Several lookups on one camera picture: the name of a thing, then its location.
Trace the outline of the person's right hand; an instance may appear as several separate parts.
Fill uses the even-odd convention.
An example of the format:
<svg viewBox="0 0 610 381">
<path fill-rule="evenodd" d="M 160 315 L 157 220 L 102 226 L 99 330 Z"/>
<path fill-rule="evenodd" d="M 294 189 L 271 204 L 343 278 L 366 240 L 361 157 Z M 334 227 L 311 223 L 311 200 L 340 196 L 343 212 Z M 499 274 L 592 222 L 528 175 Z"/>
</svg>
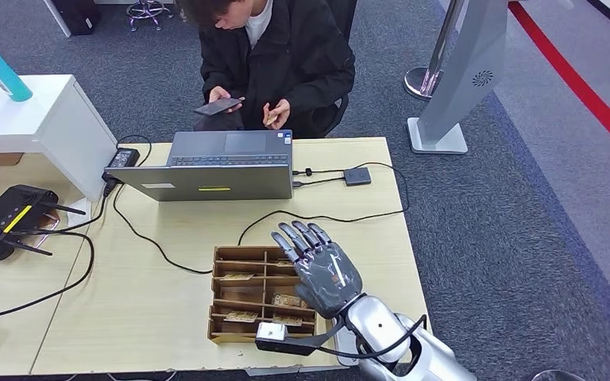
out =
<svg viewBox="0 0 610 381">
<path fill-rule="evenodd" d="M 232 98 L 231 94 L 224 88 L 222 88 L 220 86 L 216 86 L 210 91 L 207 102 L 213 103 L 213 102 L 217 102 L 219 99 L 227 99 L 227 98 Z M 239 110 L 240 108 L 242 108 L 242 101 L 244 99 L 245 99 L 244 97 L 240 97 L 239 98 L 240 102 L 238 104 L 234 105 L 231 108 L 223 110 L 223 112 L 226 114 L 229 114 L 229 113 L 233 113 L 233 112 Z"/>
</svg>

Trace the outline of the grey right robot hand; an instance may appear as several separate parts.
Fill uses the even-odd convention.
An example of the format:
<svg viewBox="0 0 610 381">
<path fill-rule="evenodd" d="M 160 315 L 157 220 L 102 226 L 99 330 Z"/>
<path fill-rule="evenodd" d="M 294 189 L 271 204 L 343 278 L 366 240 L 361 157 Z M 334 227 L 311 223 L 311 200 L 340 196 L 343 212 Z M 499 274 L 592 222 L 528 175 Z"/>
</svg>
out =
<svg viewBox="0 0 610 381">
<path fill-rule="evenodd" d="M 337 317 L 361 296 L 359 271 L 342 247 L 315 223 L 281 222 L 272 239 L 299 276 L 298 296 L 325 319 Z"/>
</svg>

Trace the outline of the person's left hand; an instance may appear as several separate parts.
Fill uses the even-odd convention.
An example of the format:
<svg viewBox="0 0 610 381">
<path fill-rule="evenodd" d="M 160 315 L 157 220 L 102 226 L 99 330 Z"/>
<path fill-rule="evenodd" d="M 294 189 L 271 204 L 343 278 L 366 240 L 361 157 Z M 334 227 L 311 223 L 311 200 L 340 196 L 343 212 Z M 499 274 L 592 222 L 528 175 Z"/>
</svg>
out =
<svg viewBox="0 0 610 381">
<path fill-rule="evenodd" d="M 267 129 L 282 129 L 290 117 L 291 105 L 286 99 L 279 100 L 275 106 L 265 103 L 263 113 L 263 124 Z"/>
</svg>

